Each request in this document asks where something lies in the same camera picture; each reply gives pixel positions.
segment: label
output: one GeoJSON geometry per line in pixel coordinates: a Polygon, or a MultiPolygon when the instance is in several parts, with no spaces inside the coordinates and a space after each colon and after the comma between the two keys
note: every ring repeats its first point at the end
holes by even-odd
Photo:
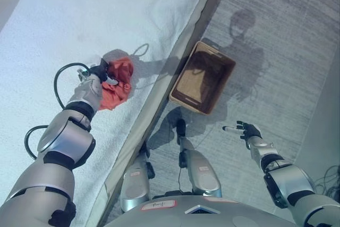
{"type": "Polygon", "coordinates": [[[176,206],[175,200],[164,200],[164,201],[157,201],[154,203],[148,203],[144,205],[141,210],[154,210],[154,209],[164,209],[164,208],[171,208],[176,206]]]}
{"type": "Polygon", "coordinates": [[[233,201],[230,199],[225,199],[225,198],[215,198],[215,197],[204,197],[207,201],[211,202],[225,202],[225,203],[238,203],[237,201],[233,201]]]}
{"type": "Polygon", "coordinates": [[[199,167],[198,168],[200,171],[209,171],[209,168],[207,166],[204,167],[199,167]]]}
{"type": "Polygon", "coordinates": [[[133,173],[130,174],[130,176],[135,176],[135,175],[140,175],[140,171],[133,172],[133,173]]]}

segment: red cloth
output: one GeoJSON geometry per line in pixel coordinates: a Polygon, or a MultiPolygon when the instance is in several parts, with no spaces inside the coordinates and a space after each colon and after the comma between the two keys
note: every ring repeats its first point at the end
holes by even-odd
{"type": "Polygon", "coordinates": [[[100,102],[99,110],[112,110],[119,104],[125,102],[131,91],[130,79],[133,73],[133,64],[128,57],[110,61],[107,75],[119,82],[117,85],[109,85],[103,82],[103,99],[100,102]]]}

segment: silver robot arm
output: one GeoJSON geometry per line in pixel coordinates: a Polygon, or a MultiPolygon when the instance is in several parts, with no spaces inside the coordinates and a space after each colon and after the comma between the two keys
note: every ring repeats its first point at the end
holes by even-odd
{"type": "Polygon", "coordinates": [[[75,217],[74,175],[91,155],[90,122],[99,109],[108,64],[82,75],[74,95],[51,121],[38,144],[37,159],[21,174],[0,207],[3,227],[65,227],[75,217]]]}
{"type": "Polygon", "coordinates": [[[340,226],[340,204],[315,194],[309,176],[299,167],[284,160],[272,143],[262,139],[260,130],[241,121],[237,128],[244,130],[242,139],[251,158],[263,170],[264,180],[276,206],[288,208],[299,226],[340,226]]]}

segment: cable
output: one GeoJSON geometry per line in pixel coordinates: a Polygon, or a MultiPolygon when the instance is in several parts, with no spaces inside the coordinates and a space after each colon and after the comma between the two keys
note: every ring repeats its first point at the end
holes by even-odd
{"type": "Polygon", "coordinates": [[[181,182],[180,182],[181,171],[182,171],[182,168],[180,168],[180,173],[178,174],[178,185],[179,185],[178,189],[180,190],[181,194],[183,194],[183,191],[181,190],[181,182]]]}
{"type": "Polygon", "coordinates": [[[336,200],[337,202],[340,201],[340,198],[339,198],[339,191],[340,191],[340,166],[333,165],[333,166],[329,167],[327,169],[325,175],[322,178],[317,179],[314,183],[316,184],[315,188],[317,188],[317,187],[321,187],[322,188],[321,194],[326,195],[327,197],[330,197],[330,198],[336,200]],[[335,167],[337,167],[337,172],[335,174],[333,174],[333,175],[327,175],[328,172],[331,169],[335,168],[335,167]],[[332,181],[334,182],[334,180],[336,180],[336,181],[333,184],[333,186],[328,188],[327,184],[332,182],[332,181]]]}
{"type": "Polygon", "coordinates": [[[40,125],[40,126],[35,126],[32,129],[30,129],[29,131],[27,131],[25,138],[24,138],[24,145],[25,145],[25,149],[27,151],[27,153],[29,154],[29,156],[31,156],[32,159],[36,160],[37,157],[34,155],[34,153],[31,151],[30,146],[28,145],[28,139],[30,138],[30,135],[33,131],[35,130],[39,130],[39,129],[45,129],[47,128],[48,125],[40,125]]]}
{"type": "Polygon", "coordinates": [[[61,74],[61,72],[63,72],[65,69],[68,69],[72,66],[82,66],[83,68],[86,69],[86,71],[88,72],[88,74],[90,74],[90,69],[83,63],[80,62],[74,62],[74,63],[70,63],[68,65],[63,66],[62,68],[60,68],[57,73],[54,76],[54,82],[53,82],[53,86],[54,86],[54,94],[55,97],[57,98],[57,101],[59,103],[59,105],[62,107],[62,109],[65,108],[64,104],[62,103],[60,97],[59,97],[59,93],[58,93],[58,87],[57,87],[57,83],[58,83],[58,77],[61,74]]]}

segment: robot leg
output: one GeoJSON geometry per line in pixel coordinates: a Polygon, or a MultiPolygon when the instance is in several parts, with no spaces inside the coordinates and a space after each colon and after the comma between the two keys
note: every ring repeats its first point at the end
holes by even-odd
{"type": "Polygon", "coordinates": [[[221,184],[209,161],[196,151],[185,137],[185,121],[178,120],[176,125],[177,143],[180,146],[179,166],[186,167],[195,195],[222,197],[221,184]]]}
{"type": "Polygon", "coordinates": [[[123,212],[150,200],[149,179],[155,177],[154,169],[147,162],[148,152],[142,148],[133,164],[124,174],[120,203],[123,212]]]}

